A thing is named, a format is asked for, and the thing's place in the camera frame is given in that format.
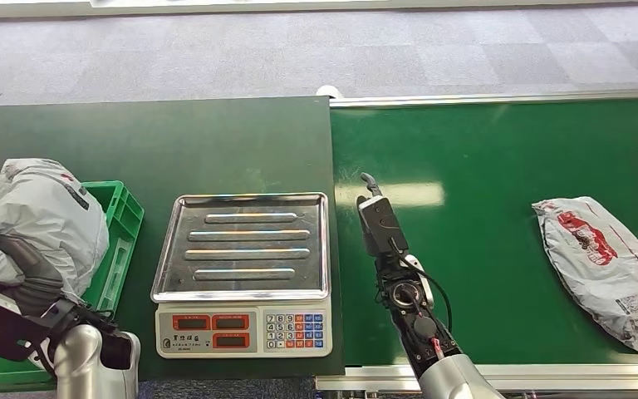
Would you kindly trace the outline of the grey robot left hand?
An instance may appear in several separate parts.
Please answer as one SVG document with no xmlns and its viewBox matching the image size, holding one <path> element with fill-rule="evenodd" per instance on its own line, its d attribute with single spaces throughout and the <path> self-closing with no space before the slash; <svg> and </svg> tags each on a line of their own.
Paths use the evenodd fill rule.
<svg viewBox="0 0 638 399">
<path fill-rule="evenodd" d="M 0 293 L 13 299 L 22 314 L 40 317 L 61 297 L 61 274 L 23 238 L 0 234 L 0 251 L 8 256 L 23 274 L 23 281 L 19 285 L 0 288 Z"/>
</svg>

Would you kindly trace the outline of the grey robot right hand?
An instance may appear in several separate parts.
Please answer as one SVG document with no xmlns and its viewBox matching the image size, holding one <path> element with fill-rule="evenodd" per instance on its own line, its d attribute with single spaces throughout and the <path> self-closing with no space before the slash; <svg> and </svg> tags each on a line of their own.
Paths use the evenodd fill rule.
<svg viewBox="0 0 638 399">
<path fill-rule="evenodd" d="M 372 197 L 382 196 L 380 187 L 372 175 L 366 172 L 361 172 L 360 177 L 361 180 L 366 184 L 366 189 L 371 193 Z"/>
</svg>

